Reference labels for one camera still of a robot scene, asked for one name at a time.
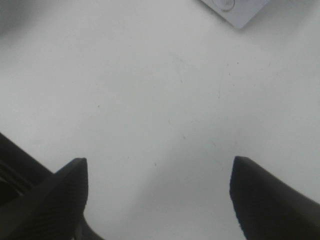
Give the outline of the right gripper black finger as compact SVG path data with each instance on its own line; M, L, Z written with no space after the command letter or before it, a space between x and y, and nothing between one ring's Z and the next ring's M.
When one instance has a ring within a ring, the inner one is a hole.
M247 240L318 240L320 205L248 157L233 161L229 195Z

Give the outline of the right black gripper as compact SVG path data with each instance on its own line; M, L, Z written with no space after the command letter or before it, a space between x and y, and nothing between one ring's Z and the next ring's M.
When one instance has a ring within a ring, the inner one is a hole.
M87 199L85 158L53 173L0 136L2 240L100 240L84 217Z

